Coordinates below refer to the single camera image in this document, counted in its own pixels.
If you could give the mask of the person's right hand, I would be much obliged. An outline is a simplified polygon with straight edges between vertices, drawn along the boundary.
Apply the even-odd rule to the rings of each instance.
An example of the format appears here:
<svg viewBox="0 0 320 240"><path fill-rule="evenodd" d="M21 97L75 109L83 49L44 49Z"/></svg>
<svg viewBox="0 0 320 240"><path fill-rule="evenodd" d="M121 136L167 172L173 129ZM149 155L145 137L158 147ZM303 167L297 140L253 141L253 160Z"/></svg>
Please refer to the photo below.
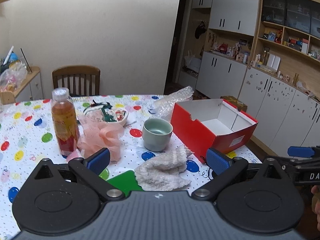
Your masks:
<svg viewBox="0 0 320 240"><path fill-rule="evenodd" d="M319 186L315 185L311 189L313 194L312 210L317 215L317 230L320 231L320 200L319 200Z"/></svg>

